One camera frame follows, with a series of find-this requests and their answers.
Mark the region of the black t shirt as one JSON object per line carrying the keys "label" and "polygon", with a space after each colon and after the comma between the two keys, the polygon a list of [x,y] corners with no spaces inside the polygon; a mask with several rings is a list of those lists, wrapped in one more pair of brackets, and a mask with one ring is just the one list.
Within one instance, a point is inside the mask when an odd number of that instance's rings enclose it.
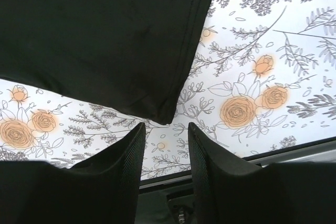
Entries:
{"label": "black t shirt", "polygon": [[1,78],[173,121],[212,0],[1,0]]}

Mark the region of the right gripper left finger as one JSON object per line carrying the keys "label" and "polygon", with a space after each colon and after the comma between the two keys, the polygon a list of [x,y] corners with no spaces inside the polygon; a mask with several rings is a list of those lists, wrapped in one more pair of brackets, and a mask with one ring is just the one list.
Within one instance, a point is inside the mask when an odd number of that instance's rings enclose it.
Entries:
{"label": "right gripper left finger", "polygon": [[134,223],[145,125],[71,168],[1,162],[1,223]]}

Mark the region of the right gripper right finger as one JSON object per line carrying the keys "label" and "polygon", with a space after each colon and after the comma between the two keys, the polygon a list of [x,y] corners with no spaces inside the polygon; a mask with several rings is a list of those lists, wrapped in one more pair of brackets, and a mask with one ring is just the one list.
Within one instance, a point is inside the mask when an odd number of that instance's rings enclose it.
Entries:
{"label": "right gripper right finger", "polygon": [[335,223],[335,165],[252,164],[188,125],[198,223]]}

